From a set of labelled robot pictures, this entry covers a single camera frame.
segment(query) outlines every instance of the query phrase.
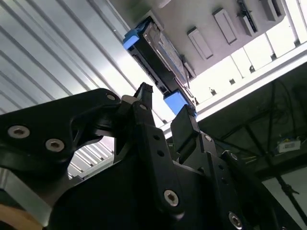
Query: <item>white panel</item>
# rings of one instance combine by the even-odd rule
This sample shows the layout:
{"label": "white panel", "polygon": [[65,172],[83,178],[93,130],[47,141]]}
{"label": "white panel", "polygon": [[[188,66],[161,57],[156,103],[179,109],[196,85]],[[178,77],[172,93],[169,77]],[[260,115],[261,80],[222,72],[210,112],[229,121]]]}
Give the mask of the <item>white panel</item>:
{"label": "white panel", "polygon": [[307,31],[304,19],[296,0],[285,0],[300,43],[307,41]]}
{"label": "white panel", "polygon": [[158,117],[156,113],[153,113],[153,119],[156,127],[161,127],[164,125],[164,123],[161,121],[161,119]]}
{"label": "white panel", "polygon": [[111,152],[114,152],[114,138],[103,137],[100,143],[106,146],[109,150],[111,150]]}
{"label": "white panel", "polygon": [[[35,1],[35,4],[37,4],[38,7],[44,11],[46,16],[51,20],[51,23],[56,25],[56,27],[59,29],[59,32],[66,36],[70,42],[78,48],[80,53],[84,55],[84,57],[95,67],[95,69],[103,77],[104,82],[108,81],[112,83],[111,88],[115,93],[117,93],[119,96],[124,94],[134,94],[134,89],[128,84],[127,81],[123,80],[122,75],[104,55],[105,52],[102,45],[93,43],[93,41],[95,41],[97,38],[93,39],[91,34],[88,33],[87,29],[84,29],[83,31],[82,28],[79,27],[83,25],[81,22],[77,22],[77,24],[71,18],[71,15],[68,15],[67,12],[65,12],[64,9],[54,0],[37,0]],[[89,20],[92,16],[93,15],[87,14]]]}
{"label": "white panel", "polygon": [[78,151],[80,155],[84,156],[86,159],[88,159],[91,162],[91,165],[96,165],[102,160],[99,156],[93,154],[86,146]]}
{"label": "white panel", "polygon": [[80,173],[82,173],[82,171],[78,170],[75,166],[73,166],[73,164],[70,164],[68,166],[68,172],[72,175],[72,176],[77,176]]}
{"label": "white panel", "polygon": [[10,82],[3,78],[2,75],[3,73],[0,72],[0,89],[3,94],[16,102],[16,104],[18,104],[21,108],[27,108],[35,105],[33,100],[30,100],[26,95],[15,88]]}
{"label": "white panel", "polygon": [[68,94],[58,86],[43,69],[38,67],[26,52],[21,52],[8,38],[0,33],[0,50],[4,53],[2,57],[12,60],[23,71],[25,71],[31,80],[39,85],[45,86],[46,91],[52,99],[59,99],[68,96]]}
{"label": "white panel", "polygon": [[243,77],[247,77],[250,75],[250,67],[251,62],[244,50],[244,48],[238,49],[231,55],[232,59],[234,60],[236,66],[238,67],[241,75]]}
{"label": "white panel", "polygon": [[46,49],[46,51],[52,54],[53,57],[51,58],[56,59],[62,65],[59,67],[59,70],[61,71],[58,75],[55,75],[55,77],[61,76],[59,79],[61,81],[63,79],[65,79],[65,81],[69,80],[69,87],[71,86],[71,81],[76,84],[76,87],[79,87],[77,86],[77,83],[75,83],[75,81],[78,81],[87,90],[94,90],[99,86],[106,88],[101,80],[99,81],[97,78],[93,78],[93,73],[91,73],[88,68],[80,62],[80,58],[71,51],[69,46],[65,44],[58,35],[56,35],[47,23],[44,23],[44,21],[41,20],[37,12],[32,10],[25,1],[22,1],[23,6],[18,5],[18,3],[14,1],[6,1],[6,3],[7,8],[10,7],[14,9],[16,14],[13,14],[16,21],[22,23],[24,29],[33,36],[31,40],[34,38],[37,39],[40,42],[40,45],[43,46],[42,50],[44,51]]}
{"label": "white panel", "polygon": [[[13,5],[12,1],[6,1],[9,5]],[[102,81],[99,72],[91,65],[91,63],[81,55],[78,48],[75,47],[67,37],[59,32],[56,26],[52,23],[47,23],[48,18],[43,18],[38,14],[26,1],[21,0],[18,3],[19,7],[14,7],[14,10],[24,20],[28,26],[48,43],[50,48],[56,52],[63,62],[65,62],[80,79],[90,89],[108,87]]]}
{"label": "white panel", "polygon": [[272,49],[264,34],[246,44],[244,49],[255,70],[272,61]]}
{"label": "white panel", "polygon": [[10,81],[15,87],[19,87],[20,91],[26,92],[36,103],[45,103],[52,99],[52,97],[48,96],[45,89],[32,80],[19,66],[12,63],[11,60],[0,56],[0,69],[1,76],[6,81]]}
{"label": "white panel", "polygon": [[191,90],[199,103],[212,97],[210,90],[220,93],[231,87],[229,82],[242,80],[242,75],[231,57],[227,57],[212,66],[190,83]]}
{"label": "white panel", "polygon": [[303,19],[306,24],[307,22],[307,0],[298,0],[299,7],[301,8]]}
{"label": "white panel", "polygon": [[3,30],[10,35],[6,35],[10,40],[15,40],[24,49],[28,56],[37,61],[37,65],[53,81],[60,85],[68,94],[77,94],[85,91],[85,88],[63,67],[59,65],[55,54],[47,52],[45,43],[38,43],[13,17],[11,17],[2,7],[0,7],[0,21]]}
{"label": "white panel", "polygon": [[91,148],[93,148],[99,155],[102,156],[102,158],[108,158],[109,156],[112,156],[113,151],[109,148],[107,148],[102,143],[92,144],[89,145]]}
{"label": "white panel", "polygon": [[71,161],[74,162],[82,171],[86,171],[91,167],[91,165],[83,160],[78,154],[74,154]]}
{"label": "white panel", "polygon": [[295,48],[295,36],[292,32],[287,16],[285,16],[281,23],[268,30],[267,36],[276,57],[280,57]]}
{"label": "white panel", "polygon": [[[307,174],[307,168],[295,170],[293,172],[282,175],[287,184],[290,184],[293,190],[298,191],[298,194],[294,194],[295,199],[300,204],[303,212],[307,212],[307,183],[305,177]],[[291,203],[290,199],[283,192],[280,184],[276,178],[264,181],[263,184],[272,193],[276,200],[283,206],[283,208],[289,213],[293,220],[301,227],[302,230],[307,230],[307,226],[298,214],[297,210]]]}
{"label": "white panel", "polygon": [[7,113],[20,109],[0,92],[0,107]]}

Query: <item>black cable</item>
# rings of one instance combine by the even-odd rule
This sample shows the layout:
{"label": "black cable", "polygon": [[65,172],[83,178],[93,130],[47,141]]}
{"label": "black cable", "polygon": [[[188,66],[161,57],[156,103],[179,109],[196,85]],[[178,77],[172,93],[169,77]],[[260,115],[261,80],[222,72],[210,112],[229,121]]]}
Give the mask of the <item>black cable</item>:
{"label": "black cable", "polygon": [[220,140],[219,138],[216,138],[216,137],[213,137],[213,136],[211,136],[211,137],[213,138],[213,140],[214,140],[215,142],[218,141],[218,142],[221,142],[221,143],[223,143],[223,144],[225,144],[225,145],[228,145],[228,146],[230,146],[230,147],[233,147],[233,148],[235,148],[235,149],[237,149],[237,150],[240,150],[240,151],[242,151],[242,152],[249,153],[249,154],[251,154],[251,155],[253,155],[253,156],[258,156],[258,154],[254,153],[254,152],[252,152],[252,151],[250,151],[250,150],[248,150],[248,149],[241,148],[241,147],[239,147],[239,146],[237,146],[237,145],[234,145],[234,144],[232,144],[232,143],[226,142],[226,141],[224,141],[224,140]]}
{"label": "black cable", "polygon": [[285,84],[282,81],[280,81],[280,80],[276,80],[276,81],[279,82],[282,85],[282,87],[284,88],[284,90],[286,91],[286,93],[288,95],[289,104],[290,104],[290,113],[291,113],[291,119],[292,119],[292,126],[293,126],[293,135],[296,138],[297,137],[297,135],[296,135],[296,124],[295,124],[295,119],[294,119],[293,104],[292,104],[290,93],[289,93],[287,87],[285,86]]}
{"label": "black cable", "polygon": [[268,141],[267,141],[267,152],[270,152],[271,148],[271,137],[272,137],[272,129],[273,129],[273,114],[275,104],[275,82],[272,82],[272,95],[271,95],[271,103],[270,103],[270,119],[269,119],[269,130],[268,130]]}
{"label": "black cable", "polygon": [[277,179],[278,183],[282,187],[283,192],[287,195],[287,197],[289,197],[289,199],[290,199],[291,203],[293,204],[294,208],[297,210],[297,212],[300,215],[300,217],[302,218],[303,222],[307,225],[307,216],[306,216],[305,212],[303,211],[303,209],[301,208],[301,206],[299,205],[299,203],[297,202],[296,198],[293,195],[293,192],[295,192],[295,191],[280,176],[280,174],[278,173],[275,165],[272,163],[270,155],[266,154],[264,148],[262,147],[262,145],[260,144],[260,142],[256,138],[256,136],[255,136],[254,132],[251,130],[251,128],[249,126],[245,126],[245,129],[246,129],[247,133],[249,134],[250,138],[255,143],[255,145],[258,148],[261,155],[264,156],[265,161],[267,162],[269,168],[271,169],[272,174],[274,175],[274,177]]}
{"label": "black cable", "polygon": [[249,120],[247,120],[246,122],[244,122],[244,124],[240,124],[236,127],[234,127],[232,130],[230,130],[228,133],[226,133],[225,135],[223,135],[221,137],[221,140],[224,140],[228,137],[230,137],[231,135],[233,135],[234,133],[236,133],[237,131],[239,131],[240,129],[242,129],[244,127],[244,125],[246,124],[250,124],[252,122],[255,122],[263,117],[265,117],[267,114],[269,113],[269,110],[264,110],[262,112],[260,112],[259,114],[255,115],[254,117],[250,118]]}

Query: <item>blue clip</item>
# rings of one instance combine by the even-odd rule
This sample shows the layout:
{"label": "blue clip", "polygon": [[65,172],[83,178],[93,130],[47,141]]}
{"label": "blue clip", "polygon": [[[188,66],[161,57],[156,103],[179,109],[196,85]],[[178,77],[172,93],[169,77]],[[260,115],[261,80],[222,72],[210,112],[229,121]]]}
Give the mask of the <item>blue clip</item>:
{"label": "blue clip", "polygon": [[185,104],[189,104],[179,91],[169,95],[164,101],[175,115],[180,112]]}
{"label": "blue clip", "polygon": [[138,35],[138,31],[136,29],[130,30],[125,34],[125,38],[123,40],[123,46],[125,50],[128,50],[131,46],[133,46],[140,39]]}

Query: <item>white corrugated panel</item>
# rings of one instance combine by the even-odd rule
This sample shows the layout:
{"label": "white corrugated panel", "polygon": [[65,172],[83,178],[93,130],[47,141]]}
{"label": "white corrugated panel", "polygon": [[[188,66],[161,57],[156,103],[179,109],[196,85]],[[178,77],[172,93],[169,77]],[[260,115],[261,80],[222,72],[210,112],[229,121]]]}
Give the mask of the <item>white corrugated panel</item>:
{"label": "white corrugated panel", "polygon": [[[152,85],[118,39],[125,30],[106,1],[0,0],[0,113],[97,88],[121,97],[142,82]],[[158,127],[174,118],[157,88],[153,111]],[[103,163],[113,151],[113,138],[78,150],[70,175]]]}

